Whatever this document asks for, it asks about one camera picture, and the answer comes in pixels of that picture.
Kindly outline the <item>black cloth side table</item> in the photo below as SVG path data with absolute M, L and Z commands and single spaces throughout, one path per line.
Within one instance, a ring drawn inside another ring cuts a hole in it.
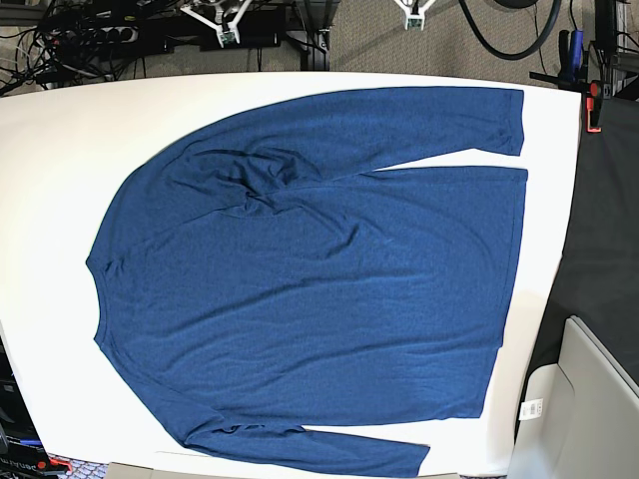
M 580 317 L 638 377 L 638 105 L 611 99 L 602 130 L 580 140 L 562 259 L 529 367 L 555 363 L 568 317 Z

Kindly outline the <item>black power strip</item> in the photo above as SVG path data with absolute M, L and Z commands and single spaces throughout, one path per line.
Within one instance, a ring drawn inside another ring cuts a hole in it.
M 135 42 L 139 38 L 139 30 L 134 27 L 97 27 L 85 30 L 66 30 L 59 34 L 60 38 L 88 45 L 121 45 Z

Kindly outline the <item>red and black clamp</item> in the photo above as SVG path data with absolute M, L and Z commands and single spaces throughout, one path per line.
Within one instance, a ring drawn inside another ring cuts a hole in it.
M 585 103 L 586 132 L 588 134 L 597 134 L 601 132 L 599 117 L 602 98 L 603 87 L 601 86 L 601 82 L 592 81 L 588 87 Z

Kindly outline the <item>blue handled tool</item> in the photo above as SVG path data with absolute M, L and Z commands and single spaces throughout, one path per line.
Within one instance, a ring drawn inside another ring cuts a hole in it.
M 577 77 L 582 66 L 583 31 L 575 29 L 570 35 L 569 67 L 573 77 Z

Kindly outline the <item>blue long-sleeve T-shirt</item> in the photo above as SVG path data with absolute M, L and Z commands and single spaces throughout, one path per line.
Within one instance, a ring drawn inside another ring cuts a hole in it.
M 519 90 L 380 88 L 245 111 L 123 182 L 87 259 L 95 340 L 181 446 L 410 478 L 428 447 L 347 426 L 476 418 L 515 282 Z

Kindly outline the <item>grey tray at table edge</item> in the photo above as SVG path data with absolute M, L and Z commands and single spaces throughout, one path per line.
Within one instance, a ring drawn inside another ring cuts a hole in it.
M 108 465 L 105 479 L 158 479 L 160 472 L 153 468 L 112 462 Z

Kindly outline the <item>grey plastic bin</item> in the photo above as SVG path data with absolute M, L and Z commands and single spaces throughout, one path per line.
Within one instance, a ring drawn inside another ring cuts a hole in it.
M 638 476 L 638 385 L 577 316 L 558 362 L 531 374 L 519 419 L 509 478 Z

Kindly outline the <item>black box with red label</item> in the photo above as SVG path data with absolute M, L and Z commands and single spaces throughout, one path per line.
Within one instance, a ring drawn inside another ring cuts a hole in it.
M 1 346 L 1 477 L 40 478 L 44 449 Z

